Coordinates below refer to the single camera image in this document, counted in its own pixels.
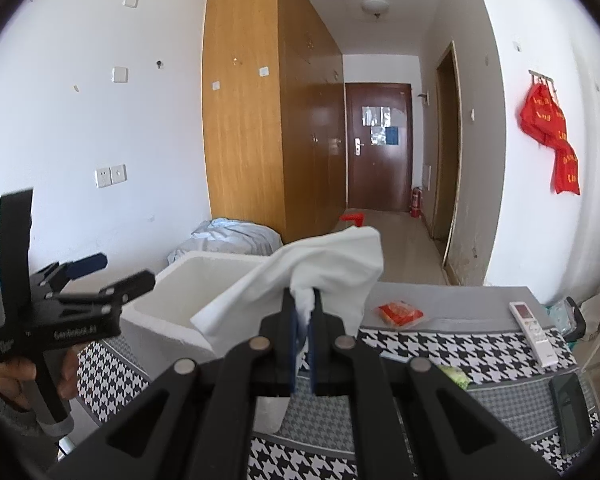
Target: fire extinguisher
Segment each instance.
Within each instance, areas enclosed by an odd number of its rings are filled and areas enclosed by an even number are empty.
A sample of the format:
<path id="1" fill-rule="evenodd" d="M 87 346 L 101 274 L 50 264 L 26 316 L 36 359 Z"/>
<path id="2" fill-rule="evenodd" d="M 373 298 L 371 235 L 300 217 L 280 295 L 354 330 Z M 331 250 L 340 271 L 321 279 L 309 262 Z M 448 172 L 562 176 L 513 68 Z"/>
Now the fire extinguisher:
<path id="1" fill-rule="evenodd" d="M 414 187 L 411 191 L 411 216 L 420 218 L 422 211 L 422 188 Z"/>

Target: metal screw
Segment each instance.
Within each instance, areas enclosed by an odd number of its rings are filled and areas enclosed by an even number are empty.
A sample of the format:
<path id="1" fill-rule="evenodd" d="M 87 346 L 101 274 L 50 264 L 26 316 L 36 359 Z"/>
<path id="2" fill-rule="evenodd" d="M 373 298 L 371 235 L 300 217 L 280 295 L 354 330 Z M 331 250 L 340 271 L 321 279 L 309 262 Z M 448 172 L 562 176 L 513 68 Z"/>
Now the metal screw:
<path id="1" fill-rule="evenodd" d="M 251 350 L 266 350 L 269 348 L 271 341 L 263 335 L 257 335 L 256 337 L 252 337 L 249 339 L 249 346 Z"/>
<path id="2" fill-rule="evenodd" d="M 356 345 L 356 340 L 350 335 L 339 335 L 334 344 L 340 350 L 351 350 Z"/>
<path id="3" fill-rule="evenodd" d="M 173 365 L 173 371 L 179 375 L 190 374 L 196 369 L 196 364 L 191 359 L 178 359 Z"/>
<path id="4" fill-rule="evenodd" d="M 409 361 L 409 364 L 416 372 L 424 373 L 431 370 L 431 361 L 425 359 L 424 357 L 414 357 L 411 361 Z"/>

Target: ceiling light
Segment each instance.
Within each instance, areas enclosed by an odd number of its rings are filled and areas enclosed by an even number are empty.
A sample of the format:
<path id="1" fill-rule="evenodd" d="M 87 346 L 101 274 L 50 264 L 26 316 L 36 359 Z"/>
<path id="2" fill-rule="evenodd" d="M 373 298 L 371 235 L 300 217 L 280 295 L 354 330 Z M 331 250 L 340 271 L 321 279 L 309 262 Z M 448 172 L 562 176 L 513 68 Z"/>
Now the ceiling light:
<path id="1" fill-rule="evenodd" d="M 378 19 L 389 10 L 389 2 L 387 0 L 362 0 L 360 6 L 367 14 L 372 14 Z"/>

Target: smartphone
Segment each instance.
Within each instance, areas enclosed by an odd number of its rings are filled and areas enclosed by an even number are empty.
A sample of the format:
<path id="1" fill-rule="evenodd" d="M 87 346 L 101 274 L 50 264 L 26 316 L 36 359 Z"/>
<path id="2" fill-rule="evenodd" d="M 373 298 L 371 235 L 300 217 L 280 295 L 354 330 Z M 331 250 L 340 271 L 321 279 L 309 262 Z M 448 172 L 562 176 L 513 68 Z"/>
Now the smartphone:
<path id="1" fill-rule="evenodd" d="M 577 374 L 556 376 L 549 382 L 549 388 L 554 398 L 562 455 L 568 456 L 580 451 L 591 440 L 587 402 Z"/>

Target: wooden cabinet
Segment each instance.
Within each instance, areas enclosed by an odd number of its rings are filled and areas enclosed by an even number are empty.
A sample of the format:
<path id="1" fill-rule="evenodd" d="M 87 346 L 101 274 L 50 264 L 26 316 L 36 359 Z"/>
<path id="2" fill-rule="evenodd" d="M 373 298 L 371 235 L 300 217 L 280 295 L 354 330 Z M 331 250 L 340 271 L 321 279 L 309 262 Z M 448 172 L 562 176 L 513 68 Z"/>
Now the wooden cabinet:
<path id="1" fill-rule="evenodd" d="M 342 54 L 309 0 L 207 0 L 202 113 L 213 216 L 285 242 L 333 229 L 346 193 Z"/>

